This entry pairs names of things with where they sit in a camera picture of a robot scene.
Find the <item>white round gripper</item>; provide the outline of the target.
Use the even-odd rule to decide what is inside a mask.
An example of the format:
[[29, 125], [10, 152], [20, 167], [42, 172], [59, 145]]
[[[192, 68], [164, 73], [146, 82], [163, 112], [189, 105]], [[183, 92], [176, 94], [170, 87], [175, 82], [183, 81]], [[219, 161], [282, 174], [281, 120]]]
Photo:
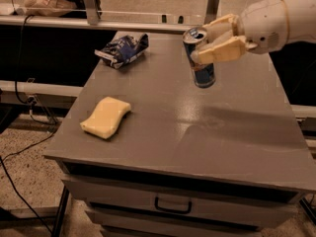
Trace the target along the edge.
[[[245, 37], [240, 37], [240, 19]], [[256, 54], [277, 51], [288, 39], [288, 16], [282, 0], [252, 4], [240, 17], [227, 14], [202, 27], [206, 30], [207, 44], [191, 54], [198, 64], [236, 60], [247, 49]]]

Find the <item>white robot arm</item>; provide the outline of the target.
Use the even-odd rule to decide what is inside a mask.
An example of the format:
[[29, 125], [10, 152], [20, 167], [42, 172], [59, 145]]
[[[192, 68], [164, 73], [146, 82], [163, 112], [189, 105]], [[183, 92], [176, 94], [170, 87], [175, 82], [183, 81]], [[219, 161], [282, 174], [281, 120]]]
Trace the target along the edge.
[[263, 0], [202, 28], [206, 43], [191, 55], [199, 64], [236, 60], [246, 52], [278, 51], [299, 41], [315, 43], [316, 0]]

